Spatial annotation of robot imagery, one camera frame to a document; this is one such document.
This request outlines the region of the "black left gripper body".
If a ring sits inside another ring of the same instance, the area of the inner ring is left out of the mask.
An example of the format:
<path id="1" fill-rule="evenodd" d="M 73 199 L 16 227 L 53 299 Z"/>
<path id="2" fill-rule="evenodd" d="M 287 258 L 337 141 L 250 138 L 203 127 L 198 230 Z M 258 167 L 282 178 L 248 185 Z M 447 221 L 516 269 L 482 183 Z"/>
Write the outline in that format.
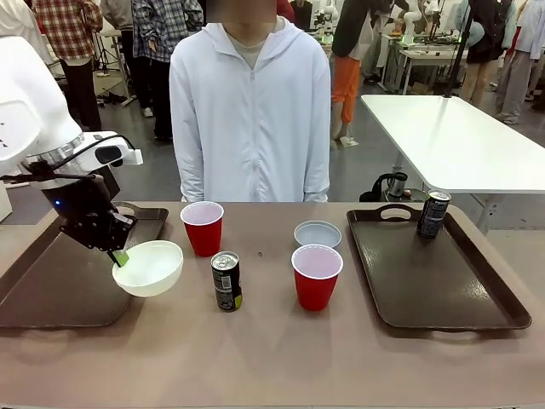
<path id="1" fill-rule="evenodd" d="M 62 218 L 62 233 L 81 245 L 100 251 L 119 251 L 126 239 L 111 234 L 112 199 L 120 188 L 111 173 L 92 173 L 62 187 L 44 189 L 43 194 Z"/>

